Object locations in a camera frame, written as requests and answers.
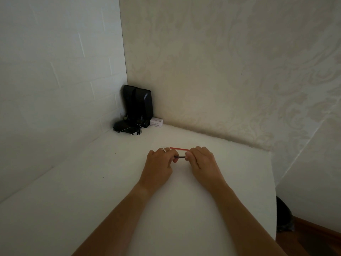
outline person's left hand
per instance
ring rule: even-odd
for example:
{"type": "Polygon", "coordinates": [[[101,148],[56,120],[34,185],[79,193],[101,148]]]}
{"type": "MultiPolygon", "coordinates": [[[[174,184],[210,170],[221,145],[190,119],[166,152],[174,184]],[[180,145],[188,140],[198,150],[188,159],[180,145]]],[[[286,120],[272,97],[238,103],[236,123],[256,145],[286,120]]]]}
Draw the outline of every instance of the person's left hand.
{"type": "Polygon", "coordinates": [[[144,188],[149,196],[152,196],[171,176],[173,170],[171,162],[177,162],[179,156],[175,149],[165,148],[166,152],[159,148],[156,152],[150,150],[147,155],[145,167],[137,185],[144,188]]]}

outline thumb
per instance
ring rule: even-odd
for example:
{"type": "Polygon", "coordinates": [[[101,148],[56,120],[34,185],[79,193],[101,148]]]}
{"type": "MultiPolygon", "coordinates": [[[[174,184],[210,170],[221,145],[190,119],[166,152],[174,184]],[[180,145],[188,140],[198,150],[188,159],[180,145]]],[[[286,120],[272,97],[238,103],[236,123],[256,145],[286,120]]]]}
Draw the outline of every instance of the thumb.
{"type": "Polygon", "coordinates": [[[185,155],[186,155],[185,160],[190,162],[190,164],[191,164],[191,166],[192,166],[192,169],[193,169],[193,170],[198,170],[198,169],[199,169],[199,165],[198,165],[198,163],[197,163],[196,158],[194,157],[194,155],[193,155],[190,151],[187,151],[187,152],[185,153],[185,155]]]}

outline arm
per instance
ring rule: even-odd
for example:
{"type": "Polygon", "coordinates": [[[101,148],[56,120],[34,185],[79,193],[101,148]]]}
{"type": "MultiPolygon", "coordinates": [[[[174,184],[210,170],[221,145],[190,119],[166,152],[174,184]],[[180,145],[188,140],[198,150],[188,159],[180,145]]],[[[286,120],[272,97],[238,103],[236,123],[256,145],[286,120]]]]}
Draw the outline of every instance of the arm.
{"type": "Polygon", "coordinates": [[[104,221],[74,252],[73,256],[124,255],[139,218],[151,196],[172,174],[171,162],[176,150],[150,151],[139,182],[104,221]]]}
{"type": "Polygon", "coordinates": [[[215,200],[239,256],[286,255],[225,182],[214,155],[206,147],[192,148],[186,152],[186,160],[215,200]]]}

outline red stick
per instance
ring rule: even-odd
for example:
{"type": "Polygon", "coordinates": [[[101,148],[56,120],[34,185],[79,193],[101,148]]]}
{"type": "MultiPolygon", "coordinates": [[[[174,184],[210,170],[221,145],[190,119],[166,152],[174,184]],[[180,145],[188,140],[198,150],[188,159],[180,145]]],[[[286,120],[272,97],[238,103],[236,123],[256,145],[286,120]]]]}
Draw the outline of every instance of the red stick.
{"type": "Polygon", "coordinates": [[[170,149],[189,151],[189,149],[176,148],[176,147],[170,147],[170,149]]]}

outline table top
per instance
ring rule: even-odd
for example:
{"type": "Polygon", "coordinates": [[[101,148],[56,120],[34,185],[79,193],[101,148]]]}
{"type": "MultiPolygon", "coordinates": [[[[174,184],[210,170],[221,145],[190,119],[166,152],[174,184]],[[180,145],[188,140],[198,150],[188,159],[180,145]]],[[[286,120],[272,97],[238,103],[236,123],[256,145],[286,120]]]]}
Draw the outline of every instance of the table top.
{"type": "MultiPolygon", "coordinates": [[[[149,150],[206,146],[227,183],[275,238],[276,199],[266,151],[163,125],[139,136],[109,131],[0,204],[0,254],[70,255],[139,180],[149,150]]],[[[210,195],[190,164],[146,206],[128,255],[236,255],[210,195]]]]}

